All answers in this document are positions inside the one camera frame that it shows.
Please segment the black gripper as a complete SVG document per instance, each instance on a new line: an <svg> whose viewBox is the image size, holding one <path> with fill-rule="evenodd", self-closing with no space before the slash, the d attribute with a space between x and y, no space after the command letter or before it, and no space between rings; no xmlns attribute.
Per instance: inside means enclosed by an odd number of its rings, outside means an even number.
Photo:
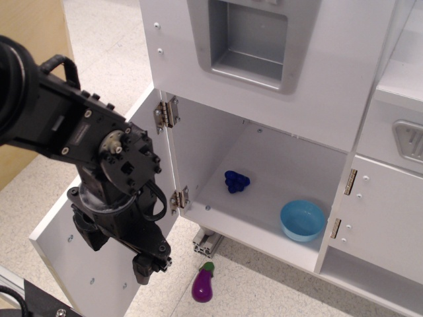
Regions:
<svg viewBox="0 0 423 317"><path fill-rule="evenodd" d="M92 250L99 251L113 238L136 252L132 265L140 285L147 285L153 273L166 272L171 266L171 247L156 224L166 215L167 199L154 181L111 205L84 186L71 188L67 197L76 229Z"/></svg>

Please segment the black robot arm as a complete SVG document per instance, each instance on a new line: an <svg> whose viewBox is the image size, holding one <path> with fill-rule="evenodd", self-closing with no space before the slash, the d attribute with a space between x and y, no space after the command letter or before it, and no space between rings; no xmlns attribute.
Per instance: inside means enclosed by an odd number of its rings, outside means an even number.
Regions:
<svg viewBox="0 0 423 317"><path fill-rule="evenodd" d="M76 166L81 183L67 192L73 222L93 249L109 239L134 251L139 284L171 264L171 247L156 211L166 197L155 183L160 158L147 132L81 89L77 66L64 55L42 64L1 38L1 143Z"/></svg>

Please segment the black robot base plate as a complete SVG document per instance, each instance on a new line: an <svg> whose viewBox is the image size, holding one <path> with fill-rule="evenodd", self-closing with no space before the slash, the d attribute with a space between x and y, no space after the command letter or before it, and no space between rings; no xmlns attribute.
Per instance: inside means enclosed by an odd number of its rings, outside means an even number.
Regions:
<svg viewBox="0 0 423 317"><path fill-rule="evenodd" d="M64 304L27 280L23 286L1 284L1 295L12 298L16 308L2 308L1 316L82 316L74 308Z"/></svg>

